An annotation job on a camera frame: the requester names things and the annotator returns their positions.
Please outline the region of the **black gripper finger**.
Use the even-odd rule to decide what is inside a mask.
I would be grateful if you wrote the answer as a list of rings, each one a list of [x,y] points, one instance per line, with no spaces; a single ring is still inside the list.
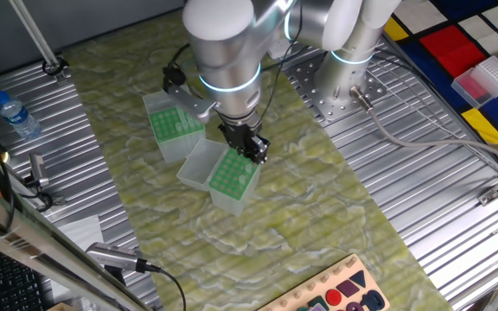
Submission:
[[[252,141],[254,142],[255,146],[255,151],[254,151],[254,157],[256,161],[266,161],[267,160],[267,152],[270,147],[270,142],[259,136],[256,135],[252,138]]]
[[[245,143],[244,148],[241,151],[242,155],[255,164],[263,163],[263,155],[260,146],[255,143]]]

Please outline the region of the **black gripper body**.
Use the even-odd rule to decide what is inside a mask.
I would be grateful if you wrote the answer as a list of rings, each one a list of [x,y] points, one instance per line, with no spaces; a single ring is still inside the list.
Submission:
[[[231,125],[223,123],[218,126],[228,145],[239,152],[260,151],[257,131],[247,124]]]

